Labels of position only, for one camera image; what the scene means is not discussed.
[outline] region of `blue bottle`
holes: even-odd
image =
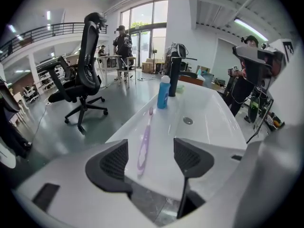
[[[167,107],[168,97],[169,97],[169,89],[170,89],[170,78],[165,75],[161,78],[160,90],[157,98],[157,107],[160,109],[164,109]]]

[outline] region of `balcony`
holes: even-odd
[[[3,46],[0,47],[0,62],[7,58],[9,55],[26,47],[34,42],[68,34],[76,34],[83,32],[85,24],[84,23],[61,23],[47,25],[40,28],[35,28],[33,30],[27,31],[23,34],[16,36],[14,39],[8,41]],[[107,25],[102,28],[99,33],[106,34]]]

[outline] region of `toothbrush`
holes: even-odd
[[[150,129],[151,129],[151,119],[152,119],[152,116],[153,116],[153,107],[151,107],[149,109],[149,115],[150,115],[150,118],[149,118],[146,130],[144,131],[142,145],[141,145],[141,148],[139,150],[139,155],[138,155],[138,161],[137,161],[137,174],[138,174],[138,176],[141,176],[143,174],[144,167],[146,165],[148,146],[149,146],[149,138],[150,138]]]

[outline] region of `sink drain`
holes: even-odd
[[[187,124],[187,125],[193,124],[192,119],[191,119],[191,118],[188,118],[188,117],[184,117],[183,121],[184,121],[184,123]]]

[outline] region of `ceiling light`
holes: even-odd
[[[268,39],[263,36],[260,32],[252,28],[250,25],[246,24],[245,22],[241,21],[240,19],[235,19],[234,22],[237,24],[244,26],[245,28],[249,29],[251,32],[255,33],[257,36],[259,36],[263,41],[268,41]]]
[[[15,28],[12,25],[9,25],[9,28],[10,28],[11,32],[13,32],[13,33],[16,32]]]
[[[51,11],[47,11],[47,20],[51,19]]]

